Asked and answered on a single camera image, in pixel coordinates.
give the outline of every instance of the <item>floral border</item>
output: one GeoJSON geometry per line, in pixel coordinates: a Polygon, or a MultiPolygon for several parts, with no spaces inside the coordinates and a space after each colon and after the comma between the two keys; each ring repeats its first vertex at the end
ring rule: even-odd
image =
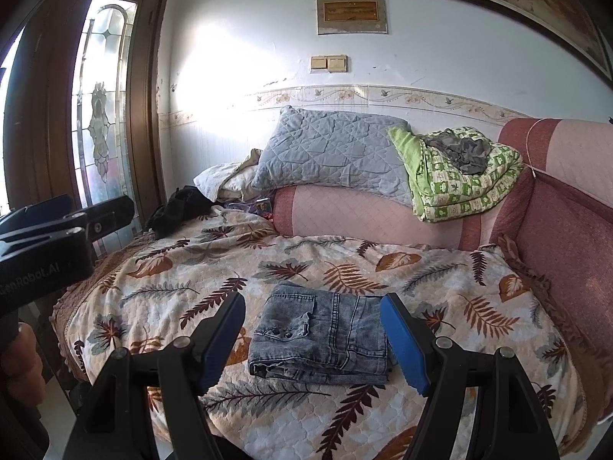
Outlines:
{"type": "MultiPolygon", "coordinates": [[[[284,105],[312,106],[389,106],[408,110],[446,113],[476,121],[504,126],[511,119],[528,118],[520,112],[480,100],[437,91],[370,84],[332,84],[295,86],[249,94],[234,104],[243,112],[276,109],[284,105]]],[[[160,115],[160,127],[169,128],[196,121],[184,111],[160,115]]]]}

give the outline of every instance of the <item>light switch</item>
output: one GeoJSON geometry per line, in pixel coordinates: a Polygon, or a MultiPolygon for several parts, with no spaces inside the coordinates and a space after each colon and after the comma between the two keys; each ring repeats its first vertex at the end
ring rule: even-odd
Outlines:
{"type": "Polygon", "coordinates": [[[328,72],[347,72],[347,55],[328,55],[328,72]]]}
{"type": "Polygon", "coordinates": [[[325,55],[311,57],[311,70],[328,69],[328,60],[325,55]]]}

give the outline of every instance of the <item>metal pivot bolt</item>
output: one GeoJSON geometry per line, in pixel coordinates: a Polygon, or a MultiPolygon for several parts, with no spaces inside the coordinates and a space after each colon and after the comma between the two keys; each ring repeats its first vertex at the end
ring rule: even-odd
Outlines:
{"type": "Polygon", "coordinates": [[[454,343],[449,337],[437,337],[436,345],[442,350],[448,350],[454,343]]]}
{"type": "Polygon", "coordinates": [[[113,359],[121,359],[125,358],[128,355],[128,349],[126,348],[117,348],[111,353],[111,358],[113,359]]]}
{"type": "Polygon", "coordinates": [[[187,335],[180,335],[173,342],[172,345],[176,348],[186,348],[189,346],[191,339],[187,335]]]}
{"type": "Polygon", "coordinates": [[[515,356],[515,351],[513,351],[513,348],[508,346],[502,346],[500,348],[500,356],[503,358],[513,358],[513,356],[515,356]]]}

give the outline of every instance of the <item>floor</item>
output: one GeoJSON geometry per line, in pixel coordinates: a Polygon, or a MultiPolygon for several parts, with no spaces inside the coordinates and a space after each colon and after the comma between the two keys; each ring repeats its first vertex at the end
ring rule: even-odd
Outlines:
{"type": "MultiPolygon", "coordinates": [[[[47,384],[47,398],[45,402],[39,406],[39,411],[42,415],[41,421],[47,429],[51,440],[51,446],[45,455],[45,460],[61,460],[66,448],[66,443],[68,443],[70,431],[75,422],[75,415],[55,378],[51,379],[47,384]]],[[[587,460],[605,434],[610,423],[609,421],[605,424],[598,425],[594,429],[587,447],[580,453],[566,455],[564,460],[587,460]]],[[[172,446],[170,443],[158,440],[157,438],[156,443],[159,457],[161,460],[164,460],[172,451],[172,446]]]]}

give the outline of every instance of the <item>finger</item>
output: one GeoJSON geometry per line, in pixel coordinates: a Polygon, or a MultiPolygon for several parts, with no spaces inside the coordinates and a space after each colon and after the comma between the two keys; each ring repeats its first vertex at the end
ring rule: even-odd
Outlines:
{"type": "Polygon", "coordinates": [[[27,407],[35,407],[45,400],[45,380],[42,377],[42,361],[36,362],[26,373],[7,381],[8,393],[27,407]]]}
{"type": "Polygon", "coordinates": [[[37,356],[36,336],[32,327],[20,323],[17,337],[0,356],[0,365],[8,376],[19,375],[34,366],[37,356]]]}

